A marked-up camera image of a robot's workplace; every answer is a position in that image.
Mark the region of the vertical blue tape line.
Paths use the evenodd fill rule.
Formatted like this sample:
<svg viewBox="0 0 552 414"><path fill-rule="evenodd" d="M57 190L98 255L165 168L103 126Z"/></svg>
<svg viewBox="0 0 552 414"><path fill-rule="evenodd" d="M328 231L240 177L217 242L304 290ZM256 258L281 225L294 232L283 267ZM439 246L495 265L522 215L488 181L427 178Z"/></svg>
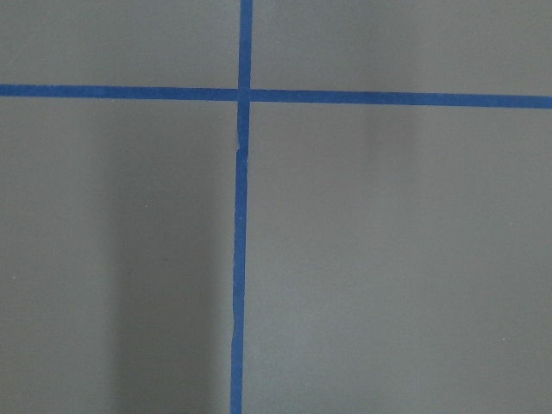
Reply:
<svg viewBox="0 0 552 414"><path fill-rule="evenodd" d="M253 11L254 2L252 0L240 2L236 101L237 149L235 158L235 233L232 290L233 335L231 343L229 407L229 411L233 414L242 412Z"/></svg>

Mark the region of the horizontal blue tape line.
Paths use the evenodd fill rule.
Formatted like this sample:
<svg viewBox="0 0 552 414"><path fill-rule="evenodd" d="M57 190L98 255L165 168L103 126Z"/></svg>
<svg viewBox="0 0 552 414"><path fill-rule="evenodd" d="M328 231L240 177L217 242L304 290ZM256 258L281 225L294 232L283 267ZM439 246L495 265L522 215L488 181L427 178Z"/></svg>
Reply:
<svg viewBox="0 0 552 414"><path fill-rule="evenodd" d="M188 88L106 85L12 85L2 84L3 97L55 97L130 100L177 100L293 104L374 104L452 106L482 108L551 108L550 96L489 95L389 91L241 91L229 88Z"/></svg>

